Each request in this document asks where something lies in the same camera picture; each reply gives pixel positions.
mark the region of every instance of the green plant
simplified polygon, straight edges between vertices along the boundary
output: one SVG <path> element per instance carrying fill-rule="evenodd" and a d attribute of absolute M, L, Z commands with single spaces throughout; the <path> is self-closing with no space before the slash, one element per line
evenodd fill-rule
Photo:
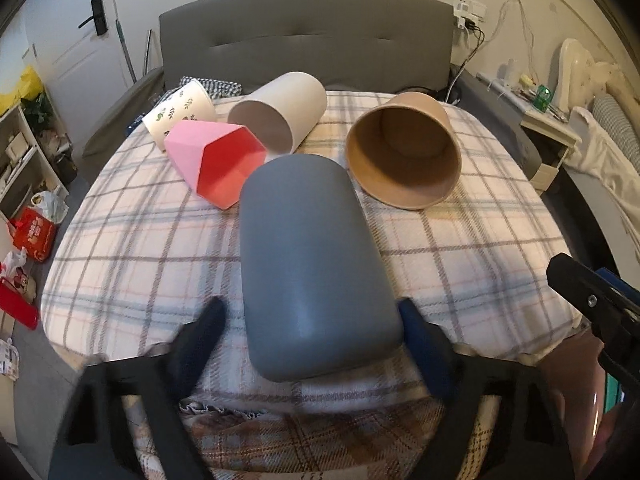
<path fill-rule="evenodd" d="M 53 108 L 44 92 L 38 94 L 34 100 L 21 99 L 22 111 L 34 135 L 40 135 L 44 130 L 53 127 Z"/>

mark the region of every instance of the gray floor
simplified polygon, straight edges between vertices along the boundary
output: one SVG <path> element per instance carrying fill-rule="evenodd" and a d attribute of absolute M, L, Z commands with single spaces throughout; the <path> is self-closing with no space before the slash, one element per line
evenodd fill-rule
<path fill-rule="evenodd" d="M 81 177 L 77 177 L 68 186 L 68 190 L 66 204 L 69 206 L 69 212 L 56 234 L 54 251 L 59 246 L 69 222 L 78 211 L 89 185 Z M 31 270 L 31 275 L 37 283 L 38 295 L 34 304 L 38 308 L 52 256 L 44 264 L 34 265 Z M 60 418 L 65 411 L 66 401 L 77 374 L 56 354 L 40 325 L 32 332 L 16 323 L 14 344 L 20 354 L 20 378 L 14 387 L 18 448 L 44 480 L 49 472 L 51 451 Z"/>

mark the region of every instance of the door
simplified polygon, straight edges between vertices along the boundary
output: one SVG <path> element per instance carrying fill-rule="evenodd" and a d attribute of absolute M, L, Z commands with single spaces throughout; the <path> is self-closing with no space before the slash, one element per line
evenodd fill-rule
<path fill-rule="evenodd" d="M 74 146 L 74 158 L 81 156 L 92 126 L 132 85 L 116 30 L 114 0 L 102 0 L 104 20 L 87 21 L 97 9 L 95 3 L 94 8 L 92 0 L 25 3 L 31 54 Z M 99 36 L 104 25 L 107 31 Z"/>

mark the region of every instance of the striped pillow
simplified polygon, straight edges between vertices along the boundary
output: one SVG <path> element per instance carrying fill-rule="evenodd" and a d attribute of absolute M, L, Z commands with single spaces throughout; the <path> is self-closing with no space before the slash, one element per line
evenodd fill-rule
<path fill-rule="evenodd" d="M 593 117 L 640 174 L 640 142 L 618 102 L 609 94 L 593 100 Z"/>

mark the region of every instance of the power outlet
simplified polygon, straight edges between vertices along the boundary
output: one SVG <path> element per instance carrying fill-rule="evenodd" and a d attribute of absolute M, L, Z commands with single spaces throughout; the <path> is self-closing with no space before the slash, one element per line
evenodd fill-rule
<path fill-rule="evenodd" d="M 459 23 L 464 18 L 484 22 L 486 5 L 476 0 L 453 0 L 453 15 L 459 19 Z"/>

